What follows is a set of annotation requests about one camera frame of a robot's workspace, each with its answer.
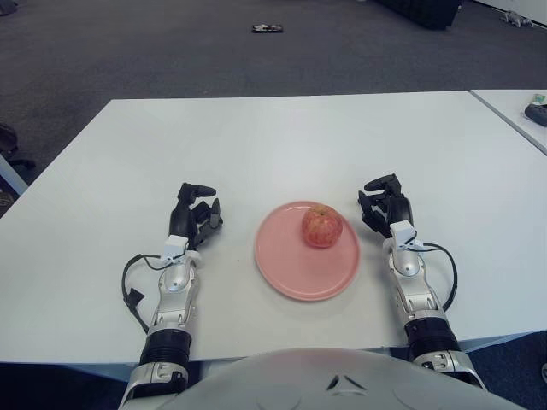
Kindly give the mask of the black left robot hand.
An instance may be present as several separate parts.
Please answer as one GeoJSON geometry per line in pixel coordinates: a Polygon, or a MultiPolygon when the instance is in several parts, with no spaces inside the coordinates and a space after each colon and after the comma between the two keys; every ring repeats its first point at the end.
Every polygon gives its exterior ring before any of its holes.
{"type": "Polygon", "coordinates": [[[199,184],[183,183],[177,195],[177,203],[171,212],[168,233],[188,240],[188,249],[197,248],[223,225],[220,200],[211,205],[205,201],[195,204],[199,198],[216,196],[216,189],[199,184]]]}

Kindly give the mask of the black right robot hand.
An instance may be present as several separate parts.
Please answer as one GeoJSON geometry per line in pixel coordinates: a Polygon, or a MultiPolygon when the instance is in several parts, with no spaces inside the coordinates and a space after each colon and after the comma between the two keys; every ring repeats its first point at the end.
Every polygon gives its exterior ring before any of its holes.
{"type": "Polygon", "coordinates": [[[408,221],[414,224],[409,199],[402,193],[395,173],[374,179],[358,191],[362,221],[384,238],[392,237],[391,224],[408,221]]]}

